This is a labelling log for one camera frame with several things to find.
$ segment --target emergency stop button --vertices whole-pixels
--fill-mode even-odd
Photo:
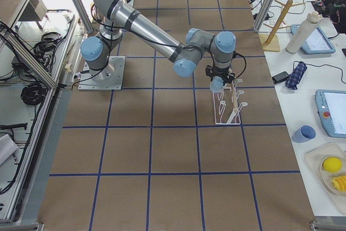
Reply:
[[[325,117],[325,118],[330,117],[330,113],[328,111],[323,112],[323,117]]]

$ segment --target bottle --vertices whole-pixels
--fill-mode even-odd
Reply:
[[[298,52],[299,48],[304,44],[305,40],[311,35],[311,33],[318,27],[322,15],[318,12],[313,11],[309,13],[306,20],[299,26],[298,31],[293,35],[286,47],[286,51],[290,54]]]

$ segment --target robotic arm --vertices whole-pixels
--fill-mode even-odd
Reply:
[[[211,78],[211,91],[219,92],[224,84],[232,82],[235,77],[230,70],[231,61],[235,57],[234,34],[223,31],[214,35],[200,29],[190,29],[186,37],[187,44],[184,45],[128,5],[129,1],[94,0],[97,10],[104,15],[104,25],[100,26],[97,36],[82,43],[81,52],[90,74],[95,75],[95,81],[104,80],[114,70],[108,64],[109,51],[119,44],[122,29],[125,29],[168,58],[174,64],[174,71],[182,77],[192,75],[207,51],[214,58],[213,66],[205,69],[206,75]]]

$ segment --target lemon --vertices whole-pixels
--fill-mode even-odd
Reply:
[[[342,162],[337,157],[328,157],[323,161],[323,169],[329,171],[330,173],[335,173],[339,171],[342,167]]]

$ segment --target black band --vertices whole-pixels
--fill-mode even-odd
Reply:
[[[131,15],[129,16],[128,20],[126,21],[126,23],[124,25],[124,29],[127,30],[127,31],[130,31],[132,23],[137,18],[137,16],[139,16],[140,14],[141,14],[141,12],[139,12],[138,10],[134,10],[131,13]]]
[[[116,6],[116,4],[119,2],[120,0],[114,0],[112,2],[112,4],[110,5],[108,12],[107,12],[107,18],[110,20],[110,16],[112,15],[113,9]]]
[[[209,43],[209,46],[208,46],[208,51],[209,52],[210,52],[210,49],[211,49],[212,42],[214,41],[214,38],[215,38],[215,35],[213,35],[211,40],[210,40],[210,43]]]
[[[175,49],[175,51],[173,52],[173,54],[171,55],[171,57],[169,57],[169,61],[174,62],[178,55],[180,54],[180,52],[182,51],[182,49],[184,48],[184,45],[182,43],[179,43],[178,47]]]

